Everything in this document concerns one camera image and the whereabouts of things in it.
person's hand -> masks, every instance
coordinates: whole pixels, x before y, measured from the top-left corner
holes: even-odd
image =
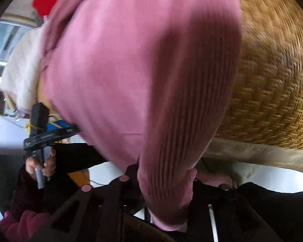
[[[31,176],[32,179],[36,179],[35,169],[42,169],[43,176],[51,177],[55,173],[56,168],[56,151],[52,149],[50,157],[45,161],[44,167],[37,161],[36,158],[30,156],[26,160],[26,171]]]

